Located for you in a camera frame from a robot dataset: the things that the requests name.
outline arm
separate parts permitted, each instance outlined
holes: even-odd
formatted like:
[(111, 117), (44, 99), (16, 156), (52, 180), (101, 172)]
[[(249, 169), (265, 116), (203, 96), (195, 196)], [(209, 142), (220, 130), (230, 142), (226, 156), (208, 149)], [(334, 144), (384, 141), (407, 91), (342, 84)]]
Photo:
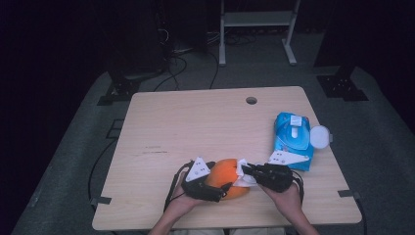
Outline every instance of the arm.
[(180, 174), (177, 186), (174, 189), (172, 201), (168, 205), (164, 214), (150, 231), (149, 235), (166, 235), (183, 215), (190, 212), (195, 206), (202, 203), (203, 200), (193, 199), (184, 194), (183, 188), (180, 186), (183, 180), (184, 172)]
[(269, 188), (260, 186), (272, 199), (278, 211), (291, 222), (301, 235), (318, 235), (317, 230), (310, 224), (301, 208), (300, 193), (297, 184), (283, 192), (277, 193)]

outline table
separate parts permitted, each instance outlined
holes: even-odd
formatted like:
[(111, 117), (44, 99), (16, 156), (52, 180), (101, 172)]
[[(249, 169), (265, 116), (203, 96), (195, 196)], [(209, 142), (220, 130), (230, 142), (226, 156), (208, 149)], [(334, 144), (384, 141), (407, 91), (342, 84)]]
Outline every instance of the table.
[[(280, 112), (307, 116), (319, 124), (300, 87), (263, 87), (137, 93), (132, 97), (93, 227), (150, 229), (162, 214), (176, 171), (202, 157), (206, 162), (245, 158), (265, 163), (273, 151), (274, 120)], [(301, 172), (303, 210), (313, 224), (357, 223), (360, 211), (330, 147), (315, 152)], [(175, 228), (285, 226), (290, 223), (258, 187), (241, 198), (206, 202)]]
[(284, 50), (291, 66), (297, 64), (291, 49), (291, 39), (299, 12), (300, 0), (296, 0), (293, 11), (279, 12), (225, 12), (224, 0), (220, 10), (219, 64), (226, 66), (225, 27), (228, 26), (288, 26), (287, 38), (283, 38)]

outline blue package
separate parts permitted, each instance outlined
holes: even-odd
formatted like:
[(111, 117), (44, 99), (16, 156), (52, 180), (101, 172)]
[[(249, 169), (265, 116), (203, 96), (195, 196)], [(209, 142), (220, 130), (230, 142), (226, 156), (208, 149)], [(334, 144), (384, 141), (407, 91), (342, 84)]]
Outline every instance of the blue package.
[(280, 113), (274, 123), (275, 150), (308, 156), (306, 162), (289, 164), (292, 169), (309, 171), (314, 148), (310, 144), (310, 124), (307, 117)]

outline orange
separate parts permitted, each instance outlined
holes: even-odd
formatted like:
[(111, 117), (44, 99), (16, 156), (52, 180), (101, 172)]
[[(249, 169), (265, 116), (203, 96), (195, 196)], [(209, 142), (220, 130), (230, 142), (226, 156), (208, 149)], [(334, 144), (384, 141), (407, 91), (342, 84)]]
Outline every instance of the orange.
[[(207, 176), (205, 184), (220, 188), (222, 185), (229, 182), (234, 183), (238, 179), (236, 174), (237, 160), (236, 159), (225, 159), (217, 162), (210, 170), (210, 174)], [(226, 197), (222, 200), (234, 199), (241, 197), (250, 192), (249, 187), (237, 187), (232, 186)]]

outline gray floor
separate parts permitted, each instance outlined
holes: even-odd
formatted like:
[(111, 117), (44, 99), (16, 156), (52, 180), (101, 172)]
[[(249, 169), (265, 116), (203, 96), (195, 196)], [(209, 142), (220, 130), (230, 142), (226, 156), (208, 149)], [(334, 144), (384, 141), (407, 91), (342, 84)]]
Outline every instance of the gray floor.
[[(334, 134), (331, 147), (350, 189), (361, 196), (368, 234), (412, 234), (414, 135), (379, 90), (375, 79), (364, 70), (356, 69), (352, 79), (369, 101), (326, 98), (316, 75), (333, 70), (317, 70), (312, 66), (322, 36), (294, 35), (293, 50), (298, 59), (295, 67), (289, 65), (279, 35), (259, 36), (255, 43), (245, 46), (228, 46), (227, 66), (219, 68), (212, 88), (303, 87), (320, 123)], [(210, 51), (217, 56), (217, 46)], [(216, 70), (214, 57), (191, 53), (181, 58), (186, 60), (187, 68), (177, 75), (179, 89), (208, 89)], [(180, 71), (183, 66), (182, 61), (173, 60), (171, 71)], [(152, 92), (167, 77), (169, 74), (165, 73), (143, 82), (140, 92)], [(107, 132), (115, 119), (125, 117), (128, 109), (128, 102), (97, 106), (110, 82), (104, 73), (91, 87), (13, 234), (110, 234), (92, 228), (94, 212), (88, 199), (88, 181), (94, 163), (102, 156), (90, 181), (92, 197), (98, 197), (115, 149)], [(171, 79), (158, 91), (174, 89), (176, 84)], [(321, 234), (363, 234), (362, 223), (317, 228)]]

